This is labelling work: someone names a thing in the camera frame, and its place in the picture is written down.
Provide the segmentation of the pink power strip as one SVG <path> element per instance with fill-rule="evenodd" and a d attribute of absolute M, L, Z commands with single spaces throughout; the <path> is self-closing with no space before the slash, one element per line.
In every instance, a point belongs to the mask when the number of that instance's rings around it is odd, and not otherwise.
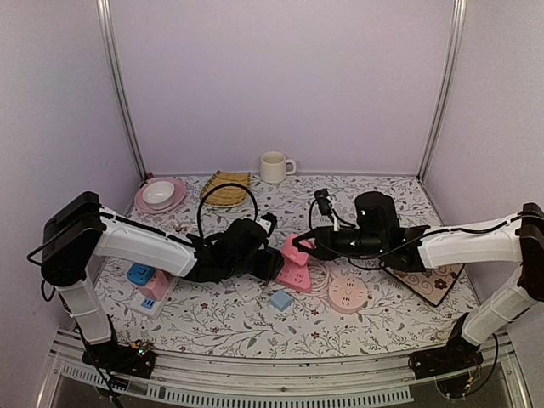
<path fill-rule="evenodd" d="M 295 235 L 289 235 L 281 248 L 280 254 L 284 266 L 275 281 L 283 286 L 302 293 L 311 293 L 312 284 L 309 276 L 309 254 L 301 252 L 294 244 Z"/>

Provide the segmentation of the light blue plug adapter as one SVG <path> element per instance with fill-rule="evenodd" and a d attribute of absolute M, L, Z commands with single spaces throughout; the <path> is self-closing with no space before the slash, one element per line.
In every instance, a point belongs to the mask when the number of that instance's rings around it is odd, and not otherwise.
<path fill-rule="evenodd" d="M 288 293 L 284 292 L 283 290 L 276 291 L 270 297 L 270 303 L 280 312 L 290 307 L 292 305 L 292 302 L 293 302 L 292 297 Z"/>

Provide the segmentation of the round pink socket hub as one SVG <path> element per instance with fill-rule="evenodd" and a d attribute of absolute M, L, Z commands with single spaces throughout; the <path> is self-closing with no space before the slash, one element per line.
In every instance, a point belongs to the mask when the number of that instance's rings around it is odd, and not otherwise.
<path fill-rule="evenodd" d="M 335 311 L 351 315 L 368 305 L 369 292 L 366 284 L 358 277 L 340 276 L 329 285 L 327 299 Z"/>

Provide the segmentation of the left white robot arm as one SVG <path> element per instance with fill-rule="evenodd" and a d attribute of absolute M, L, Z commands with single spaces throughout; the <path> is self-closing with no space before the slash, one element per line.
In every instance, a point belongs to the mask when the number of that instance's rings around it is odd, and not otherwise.
<path fill-rule="evenodd" d="M 121 217 L 102 206 L 98 194 L 84 191 L 44 225 L 42 245 L 26 259 L 59 292 L 84 340 L 93 345 L 94 356 L 117 369 L 126 362 L 126 350 L 116 342 L 111 320 L 89 282 L 92 257 L 119 258 L 197 283 L 240 275 L 271 281 L 283 267 L 281 254 L 269 247 L 276 224 L 267 212 L 239 218 L 223 232 L 181 238 Z"/>

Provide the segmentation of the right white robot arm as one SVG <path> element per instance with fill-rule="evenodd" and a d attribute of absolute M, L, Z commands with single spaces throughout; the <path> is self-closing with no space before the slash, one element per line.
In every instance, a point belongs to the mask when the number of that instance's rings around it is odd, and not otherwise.
<path fill-rule="evenodd" d="M 403 228 L 394 199 L 378 191 L 354 200 L 355 226 L 341 227 L 326 190 L 315 194 L 320 212 L 334 224 L 293 240 L 320 260 L 340 257 L 381 261 L 386 267 L 419 273 L 455 264 L 510 262 L 513 276 L 477 309 L 458 320 L 439 353 L 439 363 L 456 371 L 473 349 L 543 299 L 543 211 L 526 203 L 520 212 L 476 224 Z"/>

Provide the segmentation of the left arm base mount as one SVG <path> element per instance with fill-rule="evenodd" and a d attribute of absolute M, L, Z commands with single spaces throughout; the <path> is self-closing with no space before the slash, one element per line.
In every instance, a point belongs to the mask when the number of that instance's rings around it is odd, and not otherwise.
<path fill-rule="evenodd" d="M 137 340 L 131 344 L 121 344 L 116 335 L 104 343 L 90 344 L 82 337 L 85 348 L 82 361 L 98 367 L 108 374 L 123 374 L 131 377 L 150 379 L 155 368 L 156 353 L 149 343 Z"/>

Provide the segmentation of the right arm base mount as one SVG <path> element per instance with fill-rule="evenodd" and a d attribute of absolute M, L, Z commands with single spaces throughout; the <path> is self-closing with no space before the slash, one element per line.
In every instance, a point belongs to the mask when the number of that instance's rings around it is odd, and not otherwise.
<path fill-rule="evenodd" d="M 410 354 L 408 366 L 416 379 L 444 375 L 483 363 L 479 345 L 473 345 L 462 337 L 462 325 L 467 317 L 468 313 L 465 313 L 456 321 L 445 346 Z"/>

